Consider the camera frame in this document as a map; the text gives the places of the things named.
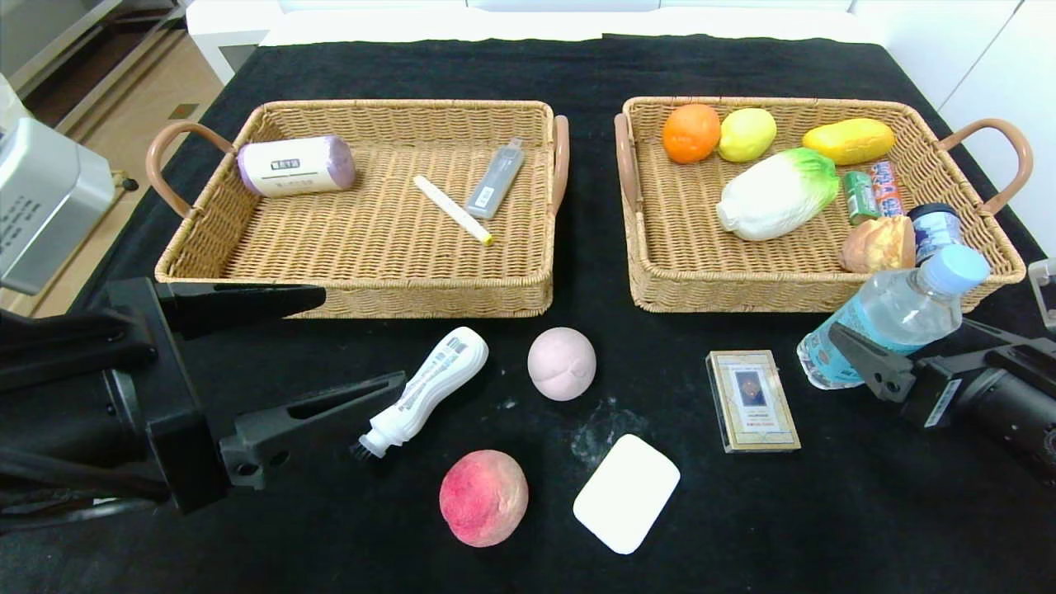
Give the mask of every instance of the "basket handle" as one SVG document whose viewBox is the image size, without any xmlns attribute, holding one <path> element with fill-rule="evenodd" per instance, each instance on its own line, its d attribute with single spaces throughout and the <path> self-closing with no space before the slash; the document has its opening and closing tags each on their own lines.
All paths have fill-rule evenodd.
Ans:
<svg viewBox="0 0 1056 594">
<path fill-rule="evenodd" d="M 630 152 L 630 124 L 622 113 L 616 114 L 612 123 L 616 126 L 616 165 L 620 171 L 620 188 L 623 189 L 630 211 L 638 212 L 641 200 L 638 175 L 635 173 L 635 155 Z"/>
<path fill-rule="evenodd" d="M 187 204 L 187 201 L 180 198 L 180 194 L 172 189 L 172 186 L 162 178 L 162 154 L 165 152 L 165 149 L 169 148 L 172 141 L 184 132 L 197 132 L 224 152 L 234 152 L 234 149 L 231 143 L 225 141 L 220 134 L 196 122 L 186 119 L 173 122 L 163 128 L 157 133 L 157 136 L 154 136 L 154 141 L 150 143 L 150 148 L 147 149 L 147 179 L 150 180 L 150 185 L 154 186 L 154 190 L 157 191 L 162 199 L 176 211 L 176 215 L 186 219 L 191 214 L 190 205 Z"/>
<path fill-rule="evenodd" d="M 998 210 L 1004 208 L 1004 205 L 1012 200 L 1012 197 L 1016 196 L 1016 192 L 1023 187 L 1023 184 L 1025 184 L 1026 180 L 1031 177 L 1031 172 L 1034 170 L 1034 151 L 1031 150 L 1031 144 L 1026 142 L 1026 136 L 1019 131 L 1019 128 L 1016 128 L 1004 119 L 998 119 L 996 117 L 979 119 L 968 124 L 964 128 L 961 128 L 957 132 L 954 132 L 949 136 L 940 141 L 939 148 L 948 151 L 949 149 L 961 144 L 964 138 L 983 128 L 994 128 L 998 132 L 1004 134 L 1004 137 L 1012 143 L 1012 148 L 1016 149 L 1016 155 L 1019 157 L 1019 170 L 1016 171 L 1016 177 L 1012 179 L 1012 182 L 1010 182 L 1003 190 L 997 192 L 994 198 L 987 200 L 986 203 L 982 205 L 981 209 L 984 212 L 994 215 Z"/>
<path fill-rule="evenodd" d="M 550 201 L 550 216 L 557 217 L 561 202 L 565 200 L 565 188 L 568 187 L 568 118 L 559 115 L 553 118 L 553 131 L 557 144 L 553 147 L 553 199 Z"/>
</svg>

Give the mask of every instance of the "black tablecloth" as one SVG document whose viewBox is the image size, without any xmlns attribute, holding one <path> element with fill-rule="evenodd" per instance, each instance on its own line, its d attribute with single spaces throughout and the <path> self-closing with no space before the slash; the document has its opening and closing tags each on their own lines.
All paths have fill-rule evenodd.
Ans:
<svg viewBox="0 0 1056 594">
<path fill-rule="evenodd" d="M 3 592 L 1046 592 L 1056 591 L 1056 499 L 967 426 L 922 434 L 867 390 L 822 392 L 796 341 L 822 315 L 654 315 L 627 285 L 612 115 L 636 95 L 890 99 L 948 128 L 879 47 L 828 40 L 607 37 L 578 43 L 336 43 L 258 50 L 203 122 L 233 137 L 275 99 L 541 99 L 571 122 L 559 216 L 553 307 L 524 320 L 470 320 L 491 346 L 485 370 L 419 435 L 373 467 L 337 444 L 298 480 L 182 517 L 165 508 L 0 538 Z M 956 151 L 984 197 L 994 188 Z M 166 169 L 200 191 L 220 154 L 187 142 Z M 1027 261 L 1041 253 L 1014 217 L 1000 222 Z M 82 295 L 151 275 L 177 225 L 149 192 Z M 1041 333 L 1027 287 L 972 316 Z M 234 413 L 300 392 L 413 372 L 455 320 L 284 321 L 184 345 L 218 435 Z M 595 344 L 599 373 L 571 403 L 543 398 L 525 358 L 543 330 Z M 956 352 L 961 338 L 944 344 Z M 803 449 L 727 454 L 703 357 L 772 349 Z M 350 427 L 350 441 L 362 428 Z M 606 549 L 572 500 L 611 435 L 664 452 L 681 482 L 642 546 Z M 437 507 L 445 471 L 495 448 L 524 467 L 528 513 L 505 543 L 458 543 Z"/>
</svg>

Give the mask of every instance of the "white bottle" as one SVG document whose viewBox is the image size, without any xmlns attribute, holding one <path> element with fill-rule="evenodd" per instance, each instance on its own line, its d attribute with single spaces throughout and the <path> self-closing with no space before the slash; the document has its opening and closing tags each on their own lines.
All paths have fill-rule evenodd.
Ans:
<svg viewBox="0 0 1056 594">
<path fill-rule="evenodd" d="M 961 295 L 989 276 L 981 254 L 947 245 L 920 268 L 884 271 L 796 347 L 807 378 L 823 390 L 863 384 L 853 366 L 829 339 L 841 322 L 878 345 L 908 355 L 960 328 Z"/>
<path fill-rule="evenodd" d="M 465 326 L 452 330 L 429 353 L 396 404 L 371 419 L 370 432 L 359 438 L 361 448 L 381 458 L 389 446 L 415 437 L 436 405 L 476 375 L 487 359 L 488 345 L 479 334 Z"/>
</svg>

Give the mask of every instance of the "woven tray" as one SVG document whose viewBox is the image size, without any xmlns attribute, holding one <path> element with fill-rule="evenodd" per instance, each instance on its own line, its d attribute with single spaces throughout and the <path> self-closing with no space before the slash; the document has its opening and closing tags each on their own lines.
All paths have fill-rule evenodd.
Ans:
<svg viewBox="0 0 1056 594">
<path fill-rule="evenodd" d="M 195 131 L 226 154 L 188 206 L 159 173 L 172 140 Z M 261 198 L 235 154 L 246 143 L 323 134 L 353 149 L 345 191 Z M 456 202 L 472 192 L 498 147 L 524 140 L 524 165 L 485 247 L 412 182 L 426 175 Z M 568 122 L 539 101 L 276 101 L 249 116 L 234 143 L 201 125 L 163 130 L 147 155 L 157 192 L 184 217 L 154 270 L 161 282 L 309 283 L 317 318 L 527 317 L 552 301 L 554 217 L 568 172 Z"/>
<path fill-rule="evenodd" d="M 832 312 L 869 275 L 844 272 L 840 249 L 850 233 L 843 189 L 833 204 L 798 229 L 763 242 L 727 233 L 715 215 L 722 187 L 753 163 L 717 154 L 692 165 L 667 159 L 662 128 L 678 106 L 701 103 L 719 117 L 743 107 L 766 108 L 777 137 L 765 159 L 800 146 L 803 134 L 849 117 L 873 117 L 895 133 L 888 153 L 906 210 L 945 202 L 957 209 L 965 241 L 989 262 L 992 275 L 966 295 L 964 311 L 1025 274 L 1019 254 L 994 220 L 1030 177 L 1032 156 L 1022 134 L 1007 122 L 976 122 L 940 142 L 912 108 L 888 101 L 758 97 L 635 97 L 616 116 L 617 161 L 623 194 L 627 265 L 635 303 L 649 312 Z M 948 150 L 980 128 L 1001 131 L 1019 155 L 1019 171 L 987 203 L 972 188 Z M 869 164 L 838 167 L 867 170 Z"/>
</svg>

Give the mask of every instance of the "orange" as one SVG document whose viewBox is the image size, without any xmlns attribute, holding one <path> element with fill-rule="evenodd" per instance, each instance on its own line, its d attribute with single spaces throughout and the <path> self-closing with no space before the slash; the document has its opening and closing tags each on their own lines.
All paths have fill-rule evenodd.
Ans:
<svg viewBox="0 0 1056 594">
<path fill-rule="evenodd" d="M 663 125 L 663 149 L 675 163 L 696 163 L 719 144 L 719 114 L 699 104 L 671 112 Z"/>
</svg>

